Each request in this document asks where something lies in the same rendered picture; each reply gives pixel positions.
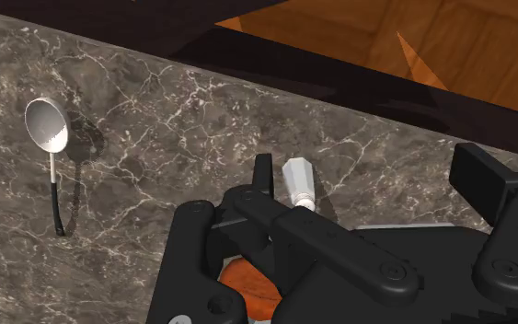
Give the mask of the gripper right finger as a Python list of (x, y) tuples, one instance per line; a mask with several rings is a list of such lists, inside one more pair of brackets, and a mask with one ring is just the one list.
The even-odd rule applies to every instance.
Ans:
[(474, 143), (455, 146), (449, 182), (492, 227), (472, 281), (487, 299), (518, 307), (518, 172)]

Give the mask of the orange round object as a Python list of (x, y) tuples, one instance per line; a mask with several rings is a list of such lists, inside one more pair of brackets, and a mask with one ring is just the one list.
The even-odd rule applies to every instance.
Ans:
[(230, 260), (219, 281), (243, 296), (247, 315), (257, 321), (271, 320), (282, 300), (276, 286), (244, 258)]

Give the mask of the white faceted bottle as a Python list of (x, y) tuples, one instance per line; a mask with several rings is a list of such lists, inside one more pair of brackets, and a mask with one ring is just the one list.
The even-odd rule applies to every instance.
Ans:
[(293, 206), (316, 210), (316, 191), (312, 164), (303, 157), (293, 157), (282, 166), (285, 188)]

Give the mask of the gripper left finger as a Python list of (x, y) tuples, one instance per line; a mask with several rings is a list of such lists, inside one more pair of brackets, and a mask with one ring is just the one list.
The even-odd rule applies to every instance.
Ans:
[(255, 158), (253, 179), (175, 211), (145, 324), (248, 324), (241, 292), (219, 281), (226, 258), (241, 255), (281, 296), (301, 288), (324, 266), (376, 303), (412, 304), (417, 271), (394, 254), (309, 208), (287, 207), (274, 197), (270, 154)]

